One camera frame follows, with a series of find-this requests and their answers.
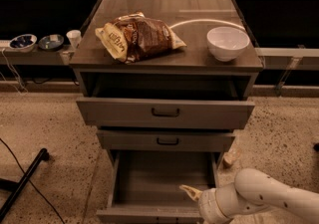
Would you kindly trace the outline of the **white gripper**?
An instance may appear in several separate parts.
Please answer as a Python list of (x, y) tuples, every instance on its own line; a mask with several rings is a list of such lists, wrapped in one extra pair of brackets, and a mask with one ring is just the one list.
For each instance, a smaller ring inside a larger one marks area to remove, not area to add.
[(198, 190), (188, 185), (179, 187), (191, 200), (198, 201), (198, 209), (205, 224), (229, 224), (232, 219), (225, 215), (230, 194), (223, 188)]

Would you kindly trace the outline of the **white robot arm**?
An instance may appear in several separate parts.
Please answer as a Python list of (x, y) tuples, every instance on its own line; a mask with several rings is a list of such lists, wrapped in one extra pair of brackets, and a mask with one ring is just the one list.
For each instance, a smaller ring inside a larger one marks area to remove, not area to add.
[(257, 169), (242, 169), (233, 182), (218, 188), (179, 188), (197, 203), (204, 224), (227, 224), (237, 215), (255, 214), (271, 206), (319, 224), (318, 193), (291, 187)]

